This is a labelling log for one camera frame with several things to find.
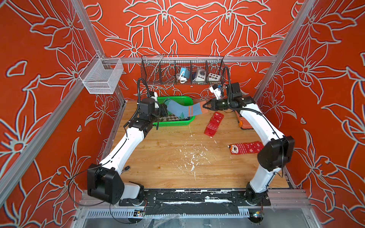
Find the brown argyle sock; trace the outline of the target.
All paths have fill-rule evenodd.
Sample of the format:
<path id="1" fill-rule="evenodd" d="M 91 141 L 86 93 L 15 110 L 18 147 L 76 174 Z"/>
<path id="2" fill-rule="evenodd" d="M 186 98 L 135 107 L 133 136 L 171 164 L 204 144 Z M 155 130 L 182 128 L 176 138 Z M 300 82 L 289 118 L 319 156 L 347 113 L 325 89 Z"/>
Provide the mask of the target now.
<path id="1" fill-rule="evenodd" d="M 179 121 L 180 119 L 175 116 L 174 114 L 169 114 L 167 116 L 162 116 L 159 118 L 159 122 L 173 122 L 173 121 Z"/>

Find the green plastic basket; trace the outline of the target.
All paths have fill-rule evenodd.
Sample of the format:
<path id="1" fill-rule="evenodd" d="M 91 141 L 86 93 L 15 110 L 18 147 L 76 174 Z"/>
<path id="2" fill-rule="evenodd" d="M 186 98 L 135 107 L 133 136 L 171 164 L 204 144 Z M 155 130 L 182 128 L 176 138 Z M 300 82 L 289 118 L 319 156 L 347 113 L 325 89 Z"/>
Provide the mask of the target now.
<path id="1" fill-rule="evenodd" d="M 188 116 L 184 113 L 188 110 L 189 106 L 194 104 L 193 99 L 187 96 L 172 96 L 172 97 L 156 97 L 153 99 L 159 103 L 159 106 L 163 107 L 161 116 L 154 123 L 154 126 L 167 127 L 167 126 L 186 126 L 189 125 L 195 117 Z"/>

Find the red snowflake christmas sock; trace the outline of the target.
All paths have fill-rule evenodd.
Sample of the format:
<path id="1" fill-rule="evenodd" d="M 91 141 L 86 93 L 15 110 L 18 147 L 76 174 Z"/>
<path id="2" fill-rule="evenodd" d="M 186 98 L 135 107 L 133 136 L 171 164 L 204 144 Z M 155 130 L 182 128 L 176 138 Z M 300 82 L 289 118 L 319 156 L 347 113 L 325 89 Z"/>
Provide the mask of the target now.
<path id="1" fill-rule="evenodd" d="M 222 122 L 224 118 L 224 115 L 219 113 L 219 112 L 215 112 L 209 123 L 207 124 L 205 130 L 204 130 L 204 134 L 209 136 L 209 137 L 214 137 L 215 134 L 217 133 L 218 129 L 219 129 L 219 126 Z"/>

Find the red penguin christmas sock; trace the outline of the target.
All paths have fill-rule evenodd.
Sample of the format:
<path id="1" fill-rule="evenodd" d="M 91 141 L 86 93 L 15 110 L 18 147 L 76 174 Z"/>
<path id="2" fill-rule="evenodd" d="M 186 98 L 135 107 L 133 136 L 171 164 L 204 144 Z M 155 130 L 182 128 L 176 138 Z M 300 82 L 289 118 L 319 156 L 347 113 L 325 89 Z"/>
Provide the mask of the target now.
<path id="1" fill-rule="evenodd" d="M 241 155 L 241 154 L 257 154 L 259 153 L 264 145 L 262 142 L 246 142 L 246 143 L 234 143 L 229 144 L 227 147 L 230 150 L 230 153 L 233 155 Z"/>

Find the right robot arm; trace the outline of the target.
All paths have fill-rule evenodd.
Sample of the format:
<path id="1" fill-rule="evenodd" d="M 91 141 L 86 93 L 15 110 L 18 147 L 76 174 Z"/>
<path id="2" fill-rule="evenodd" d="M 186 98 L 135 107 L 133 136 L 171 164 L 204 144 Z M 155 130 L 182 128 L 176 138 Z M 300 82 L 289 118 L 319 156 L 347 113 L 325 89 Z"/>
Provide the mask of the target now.
<path id="1" fill-rule="evenodd" d="M 203 108 L 212 111 L 231 109 L 239 112 L 261 139 L 263 148 L 257 154 L 259 166 L 253 179 L 246 185 L 244 197 L 249 205 L 255 206 L 268 196 L 268 187 L 275 175 L 291 161 L 295 140 L 280 132 L 260 111 L 252 97 L 241 93 L 239 83 L 232 83 L 229 73 L 227 78 L 227 97 L 211 99 Z"/>

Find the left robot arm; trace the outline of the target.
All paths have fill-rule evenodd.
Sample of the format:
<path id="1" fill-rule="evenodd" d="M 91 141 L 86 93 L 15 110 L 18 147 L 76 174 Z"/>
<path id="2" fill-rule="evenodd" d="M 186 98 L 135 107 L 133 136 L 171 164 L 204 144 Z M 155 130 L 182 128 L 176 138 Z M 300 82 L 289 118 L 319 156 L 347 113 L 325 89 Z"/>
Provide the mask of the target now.
<path id="1" fill-rule="evenodd" d="M 147 91 L 147 97 L 137 94 L 137 109 L 124 125 L 125 134 L 116 147 L 99 164 L 87 170 L 87 194 L 112 205 L 122 200 L 140 204 L 144 201 L 144 186 L 123 182 L 120 175 L 137 146 L 146 138 L 161 115 L 161 105 L 156 92 Z"/>

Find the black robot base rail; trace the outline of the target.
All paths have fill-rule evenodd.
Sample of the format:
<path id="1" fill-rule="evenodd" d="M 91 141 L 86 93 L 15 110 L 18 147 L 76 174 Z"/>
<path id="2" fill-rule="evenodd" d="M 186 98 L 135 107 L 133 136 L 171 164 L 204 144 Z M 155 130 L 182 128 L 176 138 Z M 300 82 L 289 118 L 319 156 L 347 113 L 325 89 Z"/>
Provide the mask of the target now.
<path id="1" fill-rule="evenodd" d="M 245 189 L 145 189 L 144 201 L 122 199 L 119 206 L 146 209 L 147 215 L 240 215 L 239 208 L 261 209 L 270 206 L 268 195 L 256 205 L 246 201 Z"/>

